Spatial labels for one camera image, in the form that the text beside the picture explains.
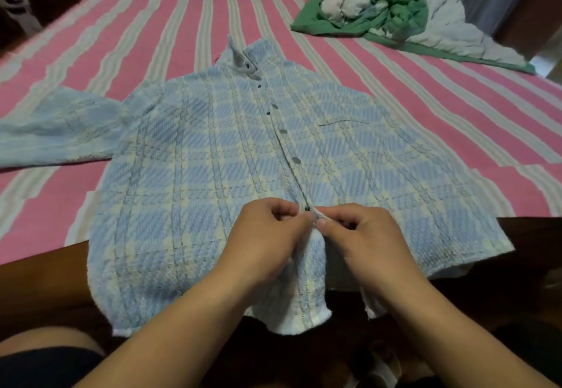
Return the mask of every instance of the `striped bed sheet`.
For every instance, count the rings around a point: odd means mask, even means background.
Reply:
[[[285,57],[378,97],[474,173],[496,216],[562,215],[562,88],[537,76],[291,32],[306,0],[82,0],[4,57],[0,117],[64,85],[123,100],[266,36]],[[0,264],[88,239],[107,161],[0,172]]]

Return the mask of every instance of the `person's left hand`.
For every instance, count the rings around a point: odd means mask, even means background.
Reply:
[[[274,198],[251,201],[234,222],[215,268],[253,291],[281,273],[312,228],[312,212],[299,214],[297,203]]]

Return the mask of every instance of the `pink striped bedspread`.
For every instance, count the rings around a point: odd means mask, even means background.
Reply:
[[[497,216],[562,216],[562,88],[537,76],[289,30],[306,0],[83,0],[0,66],[0,117],[64,85],[123,100],[206,70],[230,32],[370,93],[469,167]],[[0,264],[88,239],[107,162],[0,172]]]

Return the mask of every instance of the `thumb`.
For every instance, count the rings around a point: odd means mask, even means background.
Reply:
[[[313,222],[314,215],[310,211],[299,213],[294,218],[284,222],[295,245],[300,242],[304,236],[309,235],[313,228]]]
[[[351,234],[347,228],[342,227],[341,224],[338,224],[336,221],[322,218],[316,221],[316,229],[320,231],[323,236],[336,243],[342,252],[346,252],[348,249],[348,239]]]

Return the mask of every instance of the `green blanket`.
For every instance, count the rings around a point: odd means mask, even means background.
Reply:
[[[322,1],[308,0],[291,24],[291,30],[313,36],[364,37],[372,42],[405,52],[493,65],[530,74],[536,73],[531,64],[520,67],[488,59],[460,56],[421,44],[405,42],[408,37],[420,34],[425,30],[428,19],[425,0],[371,0],[373,6],[364,10],[358,19],[349,22],[328,20],[320,11]],[[369,32],[371,29],[377,29],[380,34]]]

